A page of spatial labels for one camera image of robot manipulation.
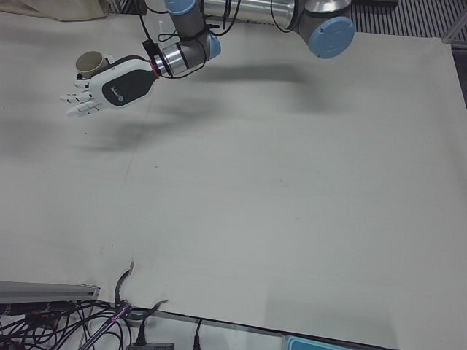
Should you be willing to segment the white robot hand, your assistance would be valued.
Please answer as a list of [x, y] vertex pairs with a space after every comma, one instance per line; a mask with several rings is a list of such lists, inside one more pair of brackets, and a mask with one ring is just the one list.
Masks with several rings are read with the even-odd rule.
[[78, 93], [60, 96], [62, 102], [72, 107], [66, 112], [70, 117], [83, 117], [105, 109], [123, 109], [146, 98], [160, 77], [160, 70], [153, 63], [138, 55], [115, 60], [105, 55], [108, 65], [97, 69], [88, 78], [77, 74], [74, 85]]

